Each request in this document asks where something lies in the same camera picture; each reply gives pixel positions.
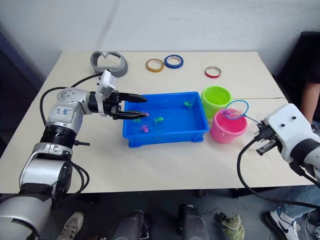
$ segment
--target person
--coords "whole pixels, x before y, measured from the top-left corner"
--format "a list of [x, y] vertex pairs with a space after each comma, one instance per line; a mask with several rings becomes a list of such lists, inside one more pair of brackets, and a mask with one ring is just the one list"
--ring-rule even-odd
[[76, 211], [65, 222], [64, 227], [56, 240], [74, 240], [83, 223], [83, 212]]
[[[310, 66], [304, 78], [306, 83], [302, 90], [300, 110], [320, 136], [320, 57]], [[320, 206], [320, 188], [316, 185], [293, 186], [286, 199]], [[313, 210], [305, 206], [283, 204], [276, 210], [266, 212], [265, 218], [283, 240], [299, 240], [296, 219]]]

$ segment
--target white sneaker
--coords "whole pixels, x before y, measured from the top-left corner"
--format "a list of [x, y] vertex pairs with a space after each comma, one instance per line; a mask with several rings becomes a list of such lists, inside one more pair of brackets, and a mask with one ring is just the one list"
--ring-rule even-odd
[[299, 240], [297, 234], [297, 223], [293, 221], [292, 224], [282, 220], [277, 210], [268, 211], [264, 214], [268, 224], [281, 236], [283, 240]]
[[80, 231], [84, 222], [83, 212], [76, 211], [65, 222], [63, 230], [58, 236], [57, 240], [73, 240], [76, 234]]

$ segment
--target blue plastic tray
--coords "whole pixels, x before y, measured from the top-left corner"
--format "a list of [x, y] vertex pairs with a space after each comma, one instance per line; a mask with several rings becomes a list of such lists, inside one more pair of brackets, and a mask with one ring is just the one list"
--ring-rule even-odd
[[[125, 111], [149, 113], [149, 116], [140, 121], [123, 121], [122, 135], [129, 140], [129, 147], [204, 140], [204, 133], [209, 131], [209, 126], [199, 93], [194, 91], [143, 96], [147, 98], [147, 102], [125, 102]], [[158, 118], [164, 120], [157, 122], [155, 119]], [[141, 129], [143, 125], [147, 125], [148, 132]]]

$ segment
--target toy fish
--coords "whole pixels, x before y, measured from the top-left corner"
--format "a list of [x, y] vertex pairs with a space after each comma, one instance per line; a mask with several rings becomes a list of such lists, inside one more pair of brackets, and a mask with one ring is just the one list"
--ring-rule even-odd
[[141, 119], [140, 118], [133, 119], [132, 122], [134, 122], [135, 124], [139, 124], [139, 123], [141, 123]]
[[192, 102], [189, 102], [189, 101], [185, 101], [185, 102], [184, 102], [184, 105], [185, 105], [186, 107], [189, 107], [189, 108], [192, 108], [192, 106], [193, 106]]
[[155, 122], [155, 125], [157, 125], [158, 123], [161, 123], [163, 122], [165, 119], [163, 117], [155, 117], [154, 118], [154, 122]]
[[142, 125], [142, 126], [140, 127], [140, 130], [143, 130], [145, 133], [148, 133], [148, 132], [149, 132], [148, 125]]

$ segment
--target yellow tape roll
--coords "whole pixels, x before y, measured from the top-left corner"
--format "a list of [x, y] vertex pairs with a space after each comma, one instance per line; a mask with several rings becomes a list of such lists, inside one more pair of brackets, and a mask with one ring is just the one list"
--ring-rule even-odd
[[[149, 63], [150, 63], [150, 62], [159, 63], [159, 64], [161, 64], [161, 66], [160, 66], [159, 68], [157, 68], [157, 69], [151, 68], [151, 67], [149, 67]], [[164, 64], [163, 61], [161, 61], [161, 60], [159, 60], [159, 59], [152, 58], [152, 59], [149, 59], [148, 61], [146, 61], [145, 67], [146, 67], [146, 69], [148, 69], [150, 72], [158, 73], [158, 72], [160, 72], [160, 71], [162, 71], [162, 70], [164, 69], [165, 64]]]

